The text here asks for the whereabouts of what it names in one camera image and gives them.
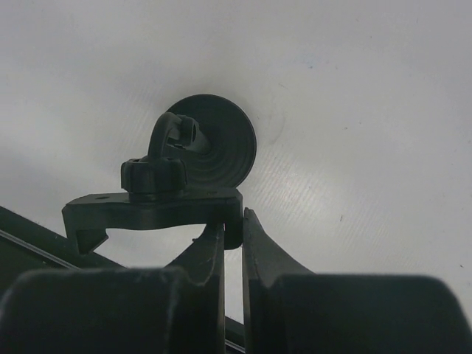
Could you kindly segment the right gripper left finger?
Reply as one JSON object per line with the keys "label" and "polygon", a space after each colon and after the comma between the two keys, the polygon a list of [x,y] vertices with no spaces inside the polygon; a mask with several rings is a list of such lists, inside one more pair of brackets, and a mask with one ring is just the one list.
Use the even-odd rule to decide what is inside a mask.
{"label": "right gripper left finger", "polygon": [[39,270],[1,300],[3,353],[223,353],[224,231],[164,268]]}

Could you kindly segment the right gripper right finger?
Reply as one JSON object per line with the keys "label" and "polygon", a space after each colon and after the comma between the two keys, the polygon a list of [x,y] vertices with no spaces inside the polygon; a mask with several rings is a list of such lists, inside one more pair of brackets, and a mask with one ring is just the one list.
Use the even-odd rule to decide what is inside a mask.
{"label": "right gripper right finger", "polygon": [[471,328],[440,280],[316,274],[243,217],[248,353],[469,353]]}

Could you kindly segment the black phone stand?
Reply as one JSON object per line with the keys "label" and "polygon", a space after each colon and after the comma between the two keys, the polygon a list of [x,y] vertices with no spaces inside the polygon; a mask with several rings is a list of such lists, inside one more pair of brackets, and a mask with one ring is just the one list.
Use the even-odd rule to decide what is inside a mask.
{"label": "black phone stand", "polygon": [[109,229],[220,224],[225,249],[236,249],[243,241],[238,187],[256,152],[254,127],[238,105],[212,94],[179,100],[157,119],[146,155],[122,163],[121,192],[65,205],[66,236],[83,255],[101,246]]}

